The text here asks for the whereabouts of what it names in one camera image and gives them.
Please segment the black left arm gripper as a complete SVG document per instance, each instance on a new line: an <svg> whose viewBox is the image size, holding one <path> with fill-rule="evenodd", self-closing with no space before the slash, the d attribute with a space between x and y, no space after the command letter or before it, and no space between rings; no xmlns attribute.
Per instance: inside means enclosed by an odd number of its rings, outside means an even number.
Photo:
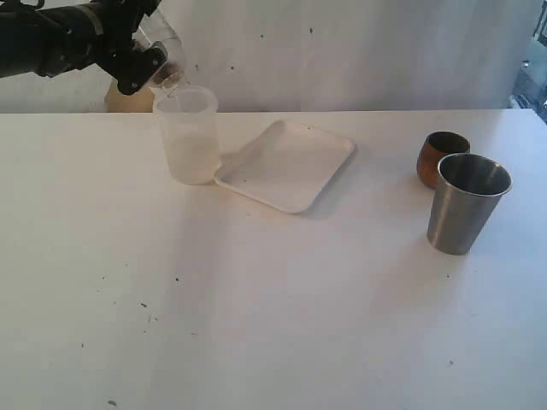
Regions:
<svg viewBox="0 0 547 410"><path fill-rule="evenodd" d="M99 36L96 64L107 73L132 73L146 66L147 49L136 45L133 34L142 19L150 17L160 1L92 1L91 10L98 17Z"/></svg>

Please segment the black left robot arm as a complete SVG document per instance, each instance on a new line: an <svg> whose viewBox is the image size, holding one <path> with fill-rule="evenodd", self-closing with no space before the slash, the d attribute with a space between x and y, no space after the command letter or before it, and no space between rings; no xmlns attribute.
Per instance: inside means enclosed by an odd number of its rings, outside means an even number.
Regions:
<svg viewBox="0 0 547 410"><path fill-rule="evenodd" d="M137 45L133 35L157 1L89 1L49 8L43 1L1 2L1 76L23 73L56 77L99 66L137 87L167 55L161 46Z"/></svg>

